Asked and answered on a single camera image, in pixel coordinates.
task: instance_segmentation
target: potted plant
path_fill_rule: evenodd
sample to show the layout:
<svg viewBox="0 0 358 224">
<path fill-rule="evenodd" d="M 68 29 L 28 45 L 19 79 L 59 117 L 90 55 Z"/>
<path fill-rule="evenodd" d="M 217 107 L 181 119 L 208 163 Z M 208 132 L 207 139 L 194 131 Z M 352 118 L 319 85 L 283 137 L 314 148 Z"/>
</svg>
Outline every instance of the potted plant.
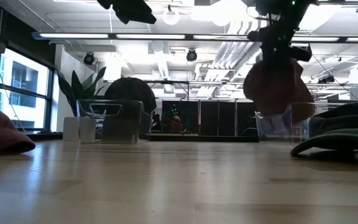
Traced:
<svg viewBox="0 0 358 224">
<path fill-rule="evenodd" d="M 63 140 L 65 141 L 78 141 L 78 125 L 90 125 L 95 126 L 94 120 L 87 117 L 78 117 L 77 118 L 77 100 L 90 100 L 93 99 L 103 88 L 96 90 L 96 84 L 104 76 L 106 72 L 106 67 L 102 68 L 95 80 L 93 81 L 94 74 L 90 75 L 83 83 L 80 82 L 78 75 L 73 71 L 71 75 L 71 86 L 65 79 L 65 77 L 58 72 L 58 82 L 60 90 L 67 98 L 67 102 L 73 111 L 73 117 L 66 117 L 63 124 Z"/>
</svg>

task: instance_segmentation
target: clear plastic bin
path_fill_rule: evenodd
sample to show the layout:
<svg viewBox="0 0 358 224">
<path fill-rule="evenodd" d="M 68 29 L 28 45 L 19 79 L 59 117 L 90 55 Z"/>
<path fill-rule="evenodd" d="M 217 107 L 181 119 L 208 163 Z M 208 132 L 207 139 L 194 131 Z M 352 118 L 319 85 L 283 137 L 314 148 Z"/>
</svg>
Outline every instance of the clear plastic bin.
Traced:
<svg viewBox="0 0 358 224">
<path fill-rule="evenodd" d="M 137 144 L 142 117 L 151 123 L 141 101 L 78 100 L 77 117 L 80 143 Z"/>
<path fill-rule="evenodd" d="M 305 141 L 309 139 L 310 118 L 341 105 L 342 103 L 292 103 L 283 114 L 263 116 L 255 112 L 259 141 Z"/>
</svg>

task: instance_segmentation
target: window frame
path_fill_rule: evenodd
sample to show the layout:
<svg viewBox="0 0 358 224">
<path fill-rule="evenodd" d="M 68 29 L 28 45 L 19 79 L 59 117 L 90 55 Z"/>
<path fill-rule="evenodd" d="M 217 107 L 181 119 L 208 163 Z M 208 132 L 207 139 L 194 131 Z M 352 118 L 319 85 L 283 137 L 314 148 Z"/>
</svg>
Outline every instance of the window frame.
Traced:
<svg viewBox="0 0 358 224">
<path fill-rule="evenodd" d="M 10 48 L 7 48 L 17 54 L 20 54 L 21 56 L 23 57 L 26 57 L 27 59 L 29 60 L 32 60 L 34 61 L 35 63 L 39 63 L 40 65 L 43 65 L 45 67 L 48 68 L 48 72 L 47 72 L 47 92 L 46 92 L 46 95 L 42 95 L 42 94 L 39 94 L 39 93 L 34 93 L 32 91 L 29 91 L 29 90 L 23 90 L 21 88 L 16 88 L 16 87 L 13 87 L 13 86 L 10 86 L 10 85 L 3 85 L 0 83 L 0 89 L 2 90 L 9 90 L 11 92 L 14 92 L 14 93 L 20 93 L 20 94 L 23 94 L 23 95 L 27 95 L 27 96 L 33 96 L 33 97 L 36 97 L 36 98 L 41 98 L 41 99 L 44 99 L 45 100 L 45 111 L 44 111 L 44 127 L 43 128 L 25 128 L 26 131 L 42 131 L 42 132 L 49 132 L 50 131 L 50 120 L 51 120 L 51 114 L 52 114 L 52 93 L 53 93 L 53 72 L 54 72 L 54 68 L 51 68 L 50 66 L 42 63 L 42 62 L 39 62 L 38 60 L 34 60 L 26 55 L 23 55 L 22 53 L 14 50 L 14 49 L 10 49 Z M 19 131 L 23 131 L 22 128 L 20 127 L 16 127 Z"/>
</svg>

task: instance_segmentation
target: ceiling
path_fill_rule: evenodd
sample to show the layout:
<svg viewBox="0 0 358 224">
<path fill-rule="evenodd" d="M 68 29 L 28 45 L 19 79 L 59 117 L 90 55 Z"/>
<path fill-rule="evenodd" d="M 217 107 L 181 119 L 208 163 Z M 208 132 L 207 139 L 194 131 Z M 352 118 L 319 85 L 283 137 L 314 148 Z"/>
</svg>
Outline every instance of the ceiling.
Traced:
<svg viewBox="0 0 358 224">
<path fill-rule="evenodd" d="M 153 15 L 157 18 L 154 25 L 130 22 L 128 25 L 121 23 L 113 11 L 104 10 L 99 4 L 82 2 L 55 2 L 54 0 L 0 0 L 0 5 L 19 19 L 32 26 L 40 32 L 138 32 L 138 33 L 191 33 L 191 34 L 227 34 L 230 32 L 231 25 L 217 26 L 216 18 L 227 17 L 233 9 L 243 15 L 244 11 L 240 7 L 215 7 L 215 14 L 205 13 L 205 9 L 212 6 L 194 6 L 195 0 L 182 0 L 181 4 L 172 4 L 172 9 L 178 11 L 180 19 L 175 25 L 168 25 L 163 20 L 166 4 L 150 4 Z M 304 30 L 308 30 L 311 35 L 358 35 L 358 13 L 357 6 L 336 6 L 336 7 L 313 7 L 306 14 L 301 25 Z M 252 29 L 256 28 L 255 21 L 244 15 L 248 21 L 253 22 Z M 168 20 L 175 16 L 168 14 Z M 117 51 L 122 56 L 123 75 L 151 74 L 152 70 L 158 70 L 157 60 L 153 54 L 149 54 L 149 41 L 123 41 L 123 40 L 79 40 L 67 44 L 67 50 L 72 51 L 78 57 L 82 57 L 85 52 L 78 50 L 83 46 L 96 45 L 115 45 Z M 188 70 L 195 71 L 197 63 L 212 62 L 219 50 L 222 50 L 221 42 L 185 42 L 169 41 L 169 46 L 184 47 L 185 51 L 189 48 L 196 49 L 198 61 L 187 62 L 186 52 L 170 51 L 167 56 L 167 67 L 169 70 Z M 336 68 L 339 77 L 346 77 L 349 68 L 355 63 L 350 63 L 358 58 L 358 44 L 311 44 L 315 57 L 324 68 Z M 247 57 L 250 50 L 243 53 L 242 58 Z M 304 80 L 313 75 L 324 72 L 324 68 L 312 58 L 309 63 L 302 63 Z M 238 77 L 244 78 L 247 69 L 236 66 Z"/>
</svg>

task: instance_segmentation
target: wooden table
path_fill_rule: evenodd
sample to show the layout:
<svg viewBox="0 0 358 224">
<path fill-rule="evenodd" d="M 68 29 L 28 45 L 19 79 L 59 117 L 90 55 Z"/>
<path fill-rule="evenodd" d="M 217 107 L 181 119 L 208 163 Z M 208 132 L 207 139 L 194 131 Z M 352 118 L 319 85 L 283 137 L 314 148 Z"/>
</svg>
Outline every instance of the wooden table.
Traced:
<svg viewBox="0 0 358 224">
<path fill-rule="evenodd" d="M 0 223 L 358 223 L 358 159 L 290 149 L 38 143 L 0 157 Z"/>
</svg>

